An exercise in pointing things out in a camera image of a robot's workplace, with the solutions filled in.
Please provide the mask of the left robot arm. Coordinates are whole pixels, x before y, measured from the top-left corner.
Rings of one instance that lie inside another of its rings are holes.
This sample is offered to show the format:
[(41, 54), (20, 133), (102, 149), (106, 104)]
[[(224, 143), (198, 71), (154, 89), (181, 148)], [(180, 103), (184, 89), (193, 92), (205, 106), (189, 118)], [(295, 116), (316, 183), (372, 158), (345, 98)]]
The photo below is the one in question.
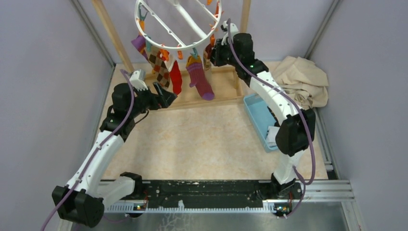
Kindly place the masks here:
[(149, 87), (137, 89), (134, 85), (121, 83), (114, 87), (112, 105), (100, 127), (95, 144), (74, 176), (64, 186), (56, 186), (52, 192), (59, 218), (95, 227), (103, 218), (106, 208), (117, 201), (131, 197), (139, 199), (146, 195), (142, 176), (124, 172), (107, 187), (99, 184), (107, 167), (134, 129), (135, 118), (147, 116), (151, 110), (168, 108), (177, 98), (157, 82), (156, 93)]

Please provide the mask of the white round clip hanger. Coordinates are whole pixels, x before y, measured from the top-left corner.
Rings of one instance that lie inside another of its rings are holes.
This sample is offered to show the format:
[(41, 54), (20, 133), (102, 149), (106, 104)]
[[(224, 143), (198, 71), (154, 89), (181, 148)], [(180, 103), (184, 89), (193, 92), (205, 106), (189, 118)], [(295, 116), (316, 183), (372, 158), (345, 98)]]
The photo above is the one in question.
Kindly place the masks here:
[(138, 0), (134, 19), (139, 34), (151, 45), (186, 51), (211, 42), (223, 12), (222, 0)]

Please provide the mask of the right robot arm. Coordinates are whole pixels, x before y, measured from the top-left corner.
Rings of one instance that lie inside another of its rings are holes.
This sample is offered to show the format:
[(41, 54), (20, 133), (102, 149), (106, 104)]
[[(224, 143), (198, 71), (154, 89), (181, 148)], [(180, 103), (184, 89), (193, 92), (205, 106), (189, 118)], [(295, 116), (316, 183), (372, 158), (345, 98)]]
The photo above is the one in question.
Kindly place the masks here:
[(315, 112), (301, 108), (273, 79), (269, 68), (255, 58), (250, 34), (217, 39), (210, 61), (215, 66), (233, 66), (239, 79), (262, 98), (275, 116), (279, 124), (275, 141), (281, 156), (271, 176), (271, 193), (276, 198), (284, 198), (295, 184), (298, 173), (295, 168), (307, 149), (311, 152), (312, 175), (316, 173)]

